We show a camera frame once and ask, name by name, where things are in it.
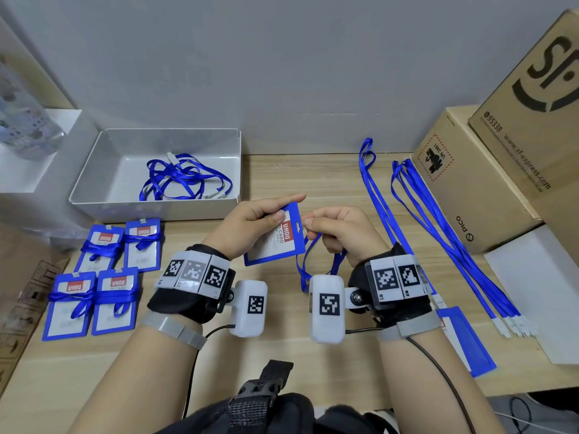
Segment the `sf express box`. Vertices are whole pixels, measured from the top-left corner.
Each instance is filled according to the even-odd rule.
[[[468,127],[477,105],[447,108],[412,161],[469,253],[488,251],[541,219]]]
[[[67,261],[36,237],[0,224],[0,396]]]
[[[568,10],[469,119],[579,263],[579,10]]]

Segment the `wooden desk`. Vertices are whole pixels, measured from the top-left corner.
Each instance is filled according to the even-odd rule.
[[[579,367],[551,364],[534,338],[506,340],[498,335],[442,248],[391,196],[391,161],[406,157],[378,155],[372,174],[432,283],[449,306],[461,307],[498,365],[494,372],[477,379],[483,392],[496,396],[578,386]],[[244,175],[251,198],[305,191],[308,197],[300,204],[302,213],[325,205],[361,206],[386,238],[357,165],[358,156],[351,154],[251,156],[244,160]],[[200,242],[218,223],[166,223],[162,267],[173,253]],[[482,256],[476,261],[494,278]],[[331,256],[320,245],[308,258],[308,270],[312,274],[326,272],[331,262]],[[374,335],[347,335],[344,343],[336,346],[310,341],[308,298],[300,291],[293,259],[249,268],[243,266],[242,259],[236,259],[232,267],[237,279],[263,280],[269,286],[264,334],[242,339],[224,330],[209,339],[195,370],[191,410],[234,395],[245,380],[259,377],[269,359],[295,363],[285,391],[305,394],[314,405],[345,403],[360,410],[390,406]],[[347,279],[349,272],[344,263],[339,275]],[[144,275],[139,316],[145,312],[158,276],[158,271]],[[205,326],[205,332],[225,324],[228,316],[228,312],[217,316]],[[366,315],[347,314],[350,329],[371,325]],[[0,401],[0,432],[65,432],[130,335],[122,332],[43,343],[43,328],[44,319]]]

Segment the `wrist-mounted device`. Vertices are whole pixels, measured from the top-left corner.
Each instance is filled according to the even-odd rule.
[[[231,333],[258,336],[264,331],[267,284],[243,280],[232,288],[235,271],[221,252],[196,244],[173,255],[155,283],[147,307],[156,313],[181,314],[199,324],[207,323],[225,306],[233,308]]]
[[[310,280],[310,336],[317,343],[341,343],[346,334],[345,310],[370,311],[378,328],[389,329],[432,312],[430,287],[414,255],[406,254],[398,243],[387,253],[360,262],[344,287],[341,277],[315,275]],[[413,321],[399,332],[426,332],[440,320]],[[394,331],[388,334],[393,339]]]

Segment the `gray wrist band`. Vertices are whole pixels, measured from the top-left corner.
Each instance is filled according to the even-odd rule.
[[[157,313],[149,310],[145,318],[143,318],[143,321],[141,321],[141,324],[169,335],[182,343],[189,344],[197,350],[201,350],[207,341],[206,337],[182,325],[166,313]]]
[[[427,332],[440,327],[440,318],[436,311],[425,313],[411,320],[401,321],[394,326],[380,330],[378,339],[380,341],[402,340],[417,333]]]

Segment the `bottle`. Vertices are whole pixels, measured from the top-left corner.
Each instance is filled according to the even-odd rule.
[[[0,143],[21,159],[37,161],[56,152],[63,140],[64,131],[0,63]]]

